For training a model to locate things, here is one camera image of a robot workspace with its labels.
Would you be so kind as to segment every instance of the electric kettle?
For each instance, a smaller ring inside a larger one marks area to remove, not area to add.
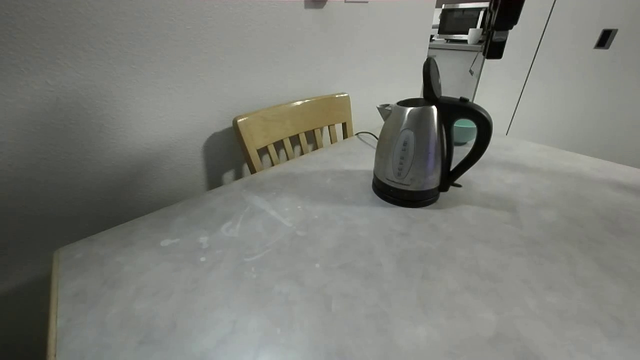
[[[398,206],[420,208],[436,202],[489,146],[492,121],[485,109],[465,97],[442,96],[434,58],[422,67],[423,97],[378,105],[384,120],[373,168],[373,191]],[[451,168],[453,124],[469,119],[477,128],[467,156]]]

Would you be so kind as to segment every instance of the black kettle handle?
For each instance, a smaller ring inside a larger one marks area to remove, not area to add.
[[[458,180],[462,174],[474,166],[480,157],[489,147],[491,135],[493,133],[493,122],[486,110],[469,99],[464,97],[442,96],[436,105],[438,108],[438,119],[444,125],[444,135],[446,139],[446,155],[442,164],[442,176],[440,178],[439,190],[446,192],[449,187]],[[453,161],[453,124],[459,119],[469,119],[477,129],[476,140],[469,150],[467,156],[456,166],[451,168]]]

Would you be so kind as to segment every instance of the white wall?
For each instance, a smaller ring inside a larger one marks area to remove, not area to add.
[[[484,62],[474,102],[491,114],[495,134],[507,133],[553,2],[526,0],[502,59]]]
[[[377,104],[419,95],[434,4],[2,1],[0,293],[66,243],[240,176],[237,114],[345,91],[355,129],[379,125]]]
[[[640,167],[639,17],[638,0],[557,0],[509,136]]]

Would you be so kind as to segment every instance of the wooden chair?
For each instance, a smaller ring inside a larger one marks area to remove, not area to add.
[[[291,160],[295,157],[291,136],[298,136],[302,154],[306,154],[309,152],[306,131],[313,130],[319,149],[323,146],[321,130],[325,126],[329,127],[331,143],[338,141],[337,124],[342,125],[343,139],[353,136],[351,99],[344,92],[276,105],[234,119],[234,129],[252,174],[262,170],[259,149],[266,147],[271,162],[277,165],[280,159],[274,143],[282,141],[287,159]]]

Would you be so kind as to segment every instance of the kitchen counter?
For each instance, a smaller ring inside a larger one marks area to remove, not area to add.
[[[446,42],[436,40],[429,43],[430,49],[456,50],[456,51],[481,51],[482,44],[469,45],[464,42]]]
[[[371,191],[374,148],[60,249],[57,359],[637,359],[640,170],[494,136],[406,209]]]

